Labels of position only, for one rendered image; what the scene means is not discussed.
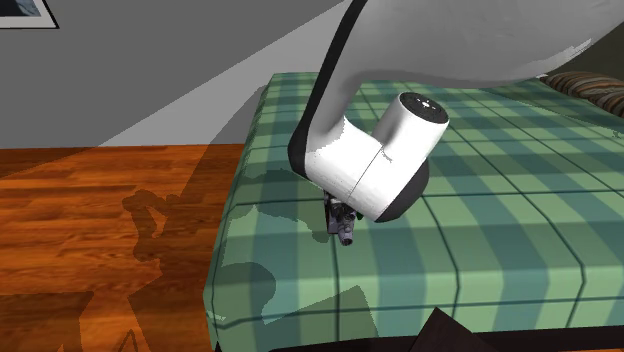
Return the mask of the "grey violet toy figure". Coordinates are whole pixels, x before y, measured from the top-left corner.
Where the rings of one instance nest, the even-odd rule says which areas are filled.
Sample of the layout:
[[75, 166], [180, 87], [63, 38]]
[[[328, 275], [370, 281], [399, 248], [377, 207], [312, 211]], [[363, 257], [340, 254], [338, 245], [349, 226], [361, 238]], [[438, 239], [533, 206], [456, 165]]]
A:
[[351, 245], [355, 222], [363, 215], [327, 191], [324, 192], [324, 210], [327, 233], [337, 235], [341, 245]]

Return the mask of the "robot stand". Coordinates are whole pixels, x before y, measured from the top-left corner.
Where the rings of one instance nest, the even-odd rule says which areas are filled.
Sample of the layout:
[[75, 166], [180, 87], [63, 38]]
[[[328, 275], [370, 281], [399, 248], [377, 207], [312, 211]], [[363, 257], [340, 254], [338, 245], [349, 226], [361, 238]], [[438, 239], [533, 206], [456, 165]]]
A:
[[498, 352], [477, 335], [435, 308], [409, 352]]

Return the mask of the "brown striped pillow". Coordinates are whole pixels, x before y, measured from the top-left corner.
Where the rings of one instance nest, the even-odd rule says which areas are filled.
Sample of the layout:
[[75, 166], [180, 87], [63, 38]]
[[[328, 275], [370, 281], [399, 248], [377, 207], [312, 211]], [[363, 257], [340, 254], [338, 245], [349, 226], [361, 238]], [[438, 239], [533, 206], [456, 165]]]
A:
[[614, 116], [624, 118], [622, 80], [586, 71], [567, 71], [543, 76], [539, 80], [562, 94], [585, 99]]

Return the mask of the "green plaid bed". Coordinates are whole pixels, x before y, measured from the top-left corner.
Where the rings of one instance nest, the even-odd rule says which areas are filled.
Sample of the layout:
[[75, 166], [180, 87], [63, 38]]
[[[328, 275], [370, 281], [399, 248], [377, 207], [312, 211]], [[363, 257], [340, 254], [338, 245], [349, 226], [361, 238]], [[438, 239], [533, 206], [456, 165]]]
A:
[[287, 144], [315, 75], [257, 106], [203, 293], [222, 352], [416, 334], [434, 308], [474, 332], [617, 325], [624, 343], [624, 118], [536, 79], [413, 84], [450, 124], [423, 196], [344, 246]]

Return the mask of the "black framed wall picture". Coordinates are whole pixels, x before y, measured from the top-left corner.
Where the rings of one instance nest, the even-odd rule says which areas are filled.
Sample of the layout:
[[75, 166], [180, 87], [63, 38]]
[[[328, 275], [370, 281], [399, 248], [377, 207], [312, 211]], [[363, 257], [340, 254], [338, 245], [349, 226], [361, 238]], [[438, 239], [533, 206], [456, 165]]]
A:
[[0, 29], [58, 29], [46, 0], [0, 0]]

